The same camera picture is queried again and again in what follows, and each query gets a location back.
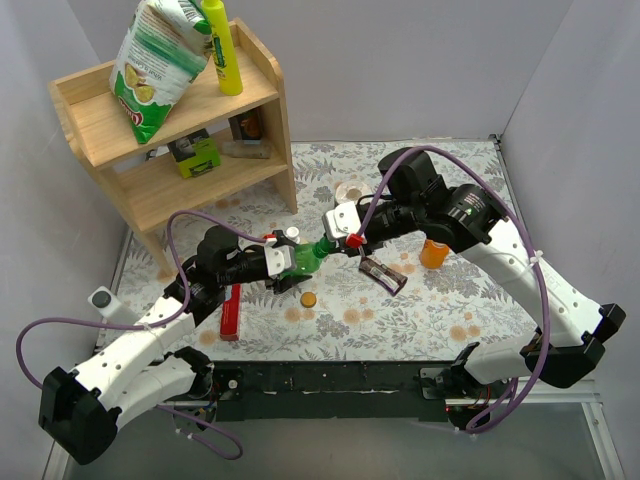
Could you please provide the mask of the green plastic bottle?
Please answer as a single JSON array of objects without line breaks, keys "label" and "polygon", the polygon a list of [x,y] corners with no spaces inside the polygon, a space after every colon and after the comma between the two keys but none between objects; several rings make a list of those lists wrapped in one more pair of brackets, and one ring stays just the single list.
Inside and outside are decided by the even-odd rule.
[{"label": "green plastic bottle", "polygon": [[336,243],[326,236],[314,243],[299,244],[295,247],[294,276],[311,275],[318,271],[324,259],[334,249]]}]

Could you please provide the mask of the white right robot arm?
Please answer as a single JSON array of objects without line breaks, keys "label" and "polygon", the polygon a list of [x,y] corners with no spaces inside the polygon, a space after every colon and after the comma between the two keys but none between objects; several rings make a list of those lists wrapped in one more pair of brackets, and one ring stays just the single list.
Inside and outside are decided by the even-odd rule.
[{"label": "white right robot arm", "polygon": [[521,239],[522,224],[488,187],[447,186],[426,152],[398,149],[378,169],[390,196],[372,214],[358,209],[370,248],[421,231],[488,274],[537,324],[532,334],[467,346],[449,374],[460,395],[525,376],[566,389],[595,369],[626,318],[619,305],[581,294]]}]

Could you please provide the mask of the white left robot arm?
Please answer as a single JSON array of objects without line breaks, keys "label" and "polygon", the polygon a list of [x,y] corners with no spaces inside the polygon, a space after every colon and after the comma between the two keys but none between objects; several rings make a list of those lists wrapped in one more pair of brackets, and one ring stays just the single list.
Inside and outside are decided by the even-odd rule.
[{"label": "white left robot arm", "polygon": [[299,230],[268,235],[265,245],[240,248],[238,234],[209,228],[183,264],[186,276],[164,291],[132,330],[99,354],[44,379],[39,425],[80,465],[99,458],[131,420],[173,397],[211,396],[213,366],[202,352],[170,346],[191,333],[226,299],[228,287],[264,280],[287,290],[281,274],[296,267]]}]

